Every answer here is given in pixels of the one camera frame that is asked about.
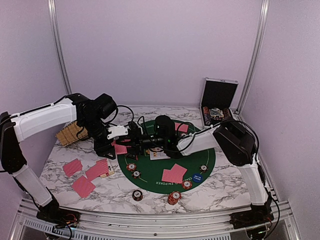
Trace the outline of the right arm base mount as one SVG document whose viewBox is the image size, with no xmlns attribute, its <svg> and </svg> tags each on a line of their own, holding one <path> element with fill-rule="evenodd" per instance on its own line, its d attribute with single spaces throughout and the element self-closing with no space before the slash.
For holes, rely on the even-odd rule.
<svg viewBox="0 0 320 240">
<path fill-rule="evenodd" d="M 235 212 L 230 215 L 229 223 L 234 229 L 252 227 L 273 221 L 273 214 L 263 214 L 261 211 L 254 212 L 252 210 Z"/>
</svg>

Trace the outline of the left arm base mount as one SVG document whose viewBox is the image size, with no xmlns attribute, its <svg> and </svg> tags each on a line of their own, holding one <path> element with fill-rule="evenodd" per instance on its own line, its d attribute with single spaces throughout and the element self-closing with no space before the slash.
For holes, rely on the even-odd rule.
<svg viewBox="0 0 320 240">
<path fill-rule="evenodd" d="M 79 223 L 78 211 L 59 209 L 58 212 L 45 213 L 38 211 L 36 217 L 40 220 L 56 224 L 58 226 L 76 227 Z"/>
</svg>

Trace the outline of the red card pile front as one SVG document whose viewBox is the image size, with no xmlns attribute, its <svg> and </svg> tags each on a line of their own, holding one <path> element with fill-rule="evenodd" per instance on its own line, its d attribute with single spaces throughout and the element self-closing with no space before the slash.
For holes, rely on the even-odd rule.
<svg viewBox="0 0 320 240">
<path fill-rule="evenodd" d="M 88 197 L 96 188 L 85 176 L 79 177 L 71 187 L 81 198 Z"/>
</svg>

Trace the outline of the red playing card deck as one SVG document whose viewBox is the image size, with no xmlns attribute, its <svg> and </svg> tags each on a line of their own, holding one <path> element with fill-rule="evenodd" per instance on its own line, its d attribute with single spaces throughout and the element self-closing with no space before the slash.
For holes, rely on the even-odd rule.
<svg viewBox="0 0 320 240">
<path fill-rule="evenodd" d="M 108 173 L 109 173 L 108 160 L 105 158 L 105 159 L 98 160 L 94 166 L 90 167 L 85 172 L 85 175 L 89 181 L 93 181 L 99 176 L 108 174 Z"/>
</svg>

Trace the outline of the blue small blind button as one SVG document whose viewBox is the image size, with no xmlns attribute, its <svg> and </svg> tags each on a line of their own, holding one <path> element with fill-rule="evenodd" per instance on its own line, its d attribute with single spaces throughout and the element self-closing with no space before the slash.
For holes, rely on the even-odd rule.
<svg viewBox="0 0 320 240">
<path fill-rule="evenodd" d="M 195 173 L 192 175 L 192 180 L 195 183 L 202 183 L 204 180 L 204 177 L 200 173 Z"/>
</svg>

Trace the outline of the nine of hearts card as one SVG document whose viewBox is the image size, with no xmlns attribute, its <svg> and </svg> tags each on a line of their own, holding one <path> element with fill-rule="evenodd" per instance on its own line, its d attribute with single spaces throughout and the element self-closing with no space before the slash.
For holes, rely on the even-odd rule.
<svg viewBox="0 0 320 240">
<path fill-rule="evenodd" d="M 159 160 L 160 159 L 160 151 L 161 149 L 160 148 L 151 148 L 149 149 L 149 157 L 150 157 L 150 160 Z"/>
</svg>

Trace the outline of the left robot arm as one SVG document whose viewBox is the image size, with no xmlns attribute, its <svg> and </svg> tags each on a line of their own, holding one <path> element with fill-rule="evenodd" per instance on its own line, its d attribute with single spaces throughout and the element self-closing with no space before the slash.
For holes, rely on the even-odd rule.
<svg viewBox="0 0 320 240">
<path fill-rule="evenodd" d="M 60 222 L 67 212 L 53 194 L 43 185 L 28 166 L 20 143 L 27 138 L 52 127 L 77 122 L 93 138 L 94 151 L 99 157 L 116 157 L 110 131 L 103 121 L 117 111 L 113 98 L 105 93 L 92 100 L 80 93 L 67 95 L 50 103 L 22 113 L 0 115 L 0 162 L 18 186 L 28 193 L 38 205 L 39 213 L 53 223 Z"/>
</svg>

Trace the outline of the red playing card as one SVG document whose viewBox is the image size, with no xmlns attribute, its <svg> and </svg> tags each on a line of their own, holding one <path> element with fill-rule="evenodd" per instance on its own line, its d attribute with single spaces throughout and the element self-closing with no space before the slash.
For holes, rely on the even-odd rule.
<svg viewBox="0 0 320 240">
<path fill-rule="evenodd" d="M 125 155 L 128 153 L 125 145 L 116 144 L 115 141 L 111 145 L 114 147 L 116 155 Z"/>
</svg>

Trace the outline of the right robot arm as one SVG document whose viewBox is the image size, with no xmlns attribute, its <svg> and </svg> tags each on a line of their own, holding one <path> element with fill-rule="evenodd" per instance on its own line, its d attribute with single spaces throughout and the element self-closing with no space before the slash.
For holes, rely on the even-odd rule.
<svg viewBox="0 0 320 240">
<path fill-rule="evenodd" d="M 232 117 L 204 130 L 180 136 L 175 122 L 166 115 L 159 115 L 155 118 L 154 134 L 150 135 L 145 126 L 132 123 L 128 134 L 116 143 L 128 146 L 134 156 L 146 149 L 159 148 L 173 159 L 220 147 L 227 160 L 239 169 L 249 191 L 251 209 L 247 219 L 258 224 L 272 212 L 272 196 L 258 161 L 258 137 L 252 129 L 244 127 L 243 122 Z"/>
</svg>

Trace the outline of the red poker chip stack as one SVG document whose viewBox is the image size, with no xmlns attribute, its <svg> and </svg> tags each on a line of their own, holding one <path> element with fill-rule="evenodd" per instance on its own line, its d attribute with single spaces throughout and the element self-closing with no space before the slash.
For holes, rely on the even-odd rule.
<svg viewBox="0 0 320 240">
<path fill-rule="evenodd" d="M 168 195 L 167 202 L 170 205 L 175 205 L 181 199 L 181 193 L 179 191 L 173 191 Z"/>
</svg>

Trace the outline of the red card pile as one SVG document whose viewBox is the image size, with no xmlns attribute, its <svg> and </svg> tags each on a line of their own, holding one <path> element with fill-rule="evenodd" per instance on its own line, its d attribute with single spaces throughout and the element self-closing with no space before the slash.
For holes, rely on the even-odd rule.
<svg viewBox="0 0 320 240">
<path fill-rule="evenodd" d="M 96 188 L 85 176 L 79 177 L 71 187 L 81 198 L 88 197 Z"/>
<path fill-rule="evenodd" d="M 76 172 L 81 171 L 83 168 L 83 165 L 79 159 L 74 159 L 71 162 L 65 164 L 62 169 L 65 173 L 65 175 L 69 178 L 73 176 Z"/>
</svg>

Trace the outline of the black poker chip stack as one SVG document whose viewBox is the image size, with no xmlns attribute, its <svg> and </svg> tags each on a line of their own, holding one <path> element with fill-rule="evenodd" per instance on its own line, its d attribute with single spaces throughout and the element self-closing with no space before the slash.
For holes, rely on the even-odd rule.
<svg viewBox="0 0 320 240">
<path fill-rule="evenodd" d="M 139 202 L 143 199 L 143 193 L 140 190 L 134 190 L 132 193 L 132 198 Z"/>
</svg>

